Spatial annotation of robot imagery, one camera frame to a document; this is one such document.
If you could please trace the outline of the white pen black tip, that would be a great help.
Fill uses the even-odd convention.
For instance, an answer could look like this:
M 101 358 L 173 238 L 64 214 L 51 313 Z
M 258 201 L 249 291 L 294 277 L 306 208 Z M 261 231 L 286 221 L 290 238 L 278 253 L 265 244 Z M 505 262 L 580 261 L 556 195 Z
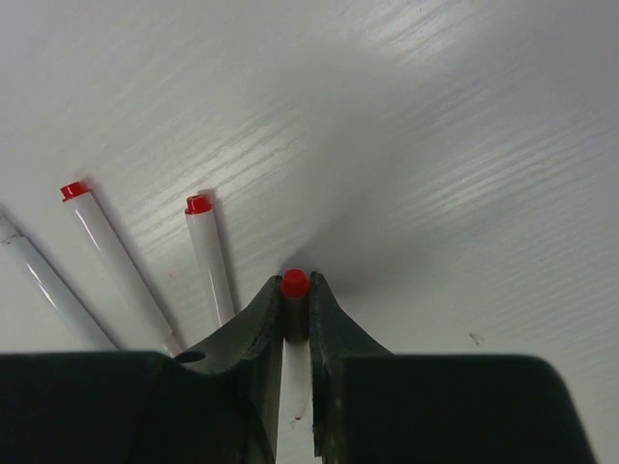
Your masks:
M 65 280 L 4 211 L 1 211 L 1 248 L 32 282 L 64 326 L 88 350 L 112 351 L 117 349 L 112 339 Z

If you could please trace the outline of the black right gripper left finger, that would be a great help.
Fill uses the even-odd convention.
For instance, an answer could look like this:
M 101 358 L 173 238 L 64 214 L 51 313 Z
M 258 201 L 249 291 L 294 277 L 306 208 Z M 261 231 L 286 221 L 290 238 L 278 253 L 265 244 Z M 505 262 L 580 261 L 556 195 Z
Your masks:
M 5 463 L 272 463 L 280 281 L 175 358 L 152 351 L 1 359 Z

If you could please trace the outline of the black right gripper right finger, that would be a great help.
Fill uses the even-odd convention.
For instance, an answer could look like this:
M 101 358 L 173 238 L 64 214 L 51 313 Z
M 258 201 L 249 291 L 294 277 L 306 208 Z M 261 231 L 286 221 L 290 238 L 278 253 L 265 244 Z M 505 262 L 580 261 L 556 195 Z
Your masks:
M 526 355 L 397 355 L 309 290 L 315 454 L 325 463 L 592 463 L 570 393 Z

